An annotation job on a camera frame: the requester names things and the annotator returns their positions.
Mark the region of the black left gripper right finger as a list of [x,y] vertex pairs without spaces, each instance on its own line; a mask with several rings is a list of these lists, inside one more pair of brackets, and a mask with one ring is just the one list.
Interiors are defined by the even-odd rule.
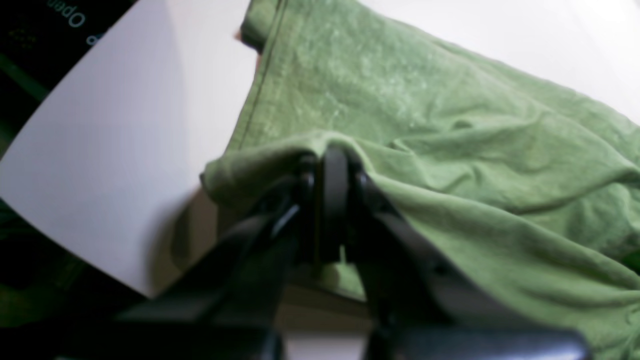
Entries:
[[384,196],[353,150],[345,255],[374,318],[366,360],[589,360],[578,332],[541,325],[482,290]]

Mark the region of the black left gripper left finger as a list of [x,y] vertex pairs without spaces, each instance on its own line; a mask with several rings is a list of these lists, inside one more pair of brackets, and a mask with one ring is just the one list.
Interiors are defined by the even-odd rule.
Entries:
[[285,360],[274,319],[291,271],[339,258],[320,246],[341,151],[303,153],[220,242],[160,296],[74,330],[58,360]]

